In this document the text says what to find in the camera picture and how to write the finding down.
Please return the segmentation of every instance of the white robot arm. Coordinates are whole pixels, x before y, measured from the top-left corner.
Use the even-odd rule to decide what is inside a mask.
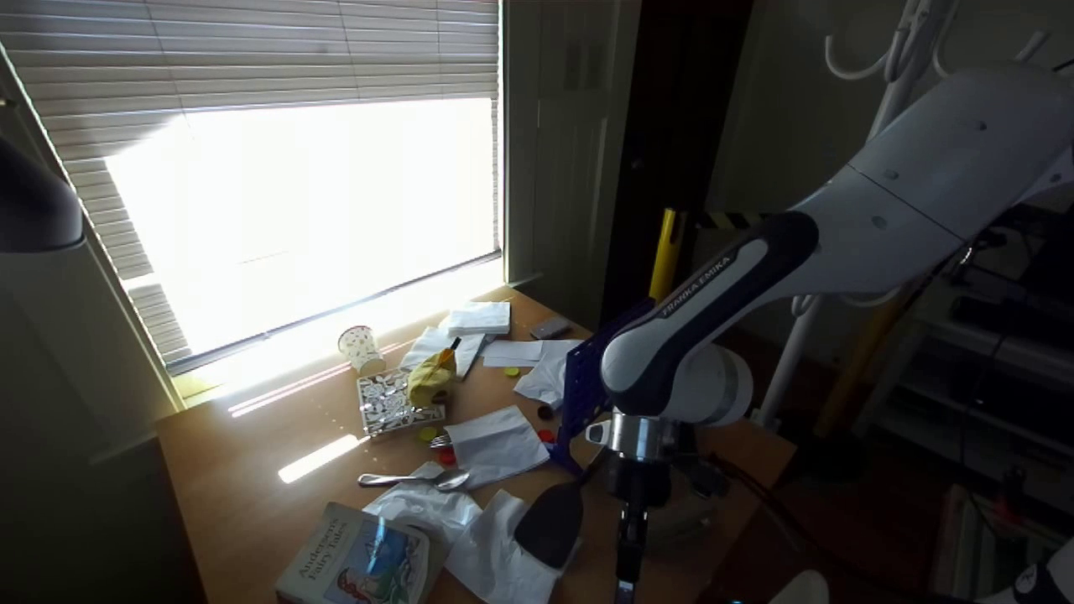
[[[606,347],[616,418],[599,430],[621,460],[617,597],[632,599],[647,505],[669,497],[669,421],[732,421],[741,357],[713,345],[755,305],[788,296],[889,290],[996,213],[1071,182],[1074,87],[1047,69],[955,73],[908,108],[817,194],[747,235]]]

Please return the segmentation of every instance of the wooden table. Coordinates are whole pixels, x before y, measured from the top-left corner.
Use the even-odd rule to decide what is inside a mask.
[[[528,335],[552,315],[552,309],[519,290],[499,290],[499,297],[510,297],[515,305],[515,335]],[[536,418],[534,401],[515,391],[515,383],[504,371],[474,364],[451,418],[484,417],[515,401],[534,418],[534,426],[547,426]],[[406,471],[430,460],[415,431],[391,431],[349,449],[296,484],[278,478],[281,466],[333,439],[352,437],[356,430],[356,378],[349,369],[246,417],[222,407],[199,407],[159,426],[207,599],[277,599],[277,577],[314,536],[325,504],[336,501],[363,505],[375,497],[375,488],[356,486],[356,471]],[[777,484],[792,457],[787,439],[753,430],[749,421],[701,430],[701,446],[747,466],[760,484]],[[488,504],[498,486],[534,501],[561,478],[566,478],[564,469],[544,466],[479,486],[474,488],[474,501]],[[651,532],[639,599],[693,599],[725,561],[753,513],[755,501],[732,486],[732,494],[719,501],[713,523],[695,518],[679,532]],[[607,486],[596,478],[583,494],[583,543],[561,577],[554,599],[612,599],[616,529],[617,504]],[[474,599],[474,592],[443,573],[430,599]]]

